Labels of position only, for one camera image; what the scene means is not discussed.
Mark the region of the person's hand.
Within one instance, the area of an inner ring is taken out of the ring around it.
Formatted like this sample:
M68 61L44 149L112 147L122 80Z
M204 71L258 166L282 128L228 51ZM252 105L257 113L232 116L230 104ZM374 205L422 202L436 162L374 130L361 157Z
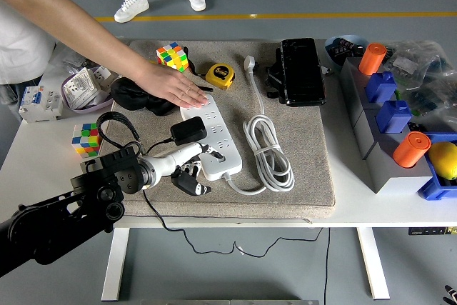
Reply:
M146 62L132 77L147 93L184 108L199 108L208 103L205 93L181 72L163 65Z

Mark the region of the black and white robot right hand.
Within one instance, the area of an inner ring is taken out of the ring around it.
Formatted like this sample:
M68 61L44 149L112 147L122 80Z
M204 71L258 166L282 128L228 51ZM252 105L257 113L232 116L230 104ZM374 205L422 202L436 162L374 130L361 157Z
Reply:
M448 296L443 297L443 301L449 305L457 305L457 291L449 285L445 285L444 289Z

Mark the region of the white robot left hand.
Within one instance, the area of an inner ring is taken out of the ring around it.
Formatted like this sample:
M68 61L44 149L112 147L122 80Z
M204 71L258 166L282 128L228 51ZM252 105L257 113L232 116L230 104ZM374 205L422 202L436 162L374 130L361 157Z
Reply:
M200 196L211 192L209 186L204 186L196 180L197 174L193 175L185 170L185 165L199 154L210 154L217 159L225 160L225 157L212 146L198 142L185 144L162 157L142 156L139 159L144 181L142 189L149 189L157 185L162 177L170 176L172 184L188 195Z

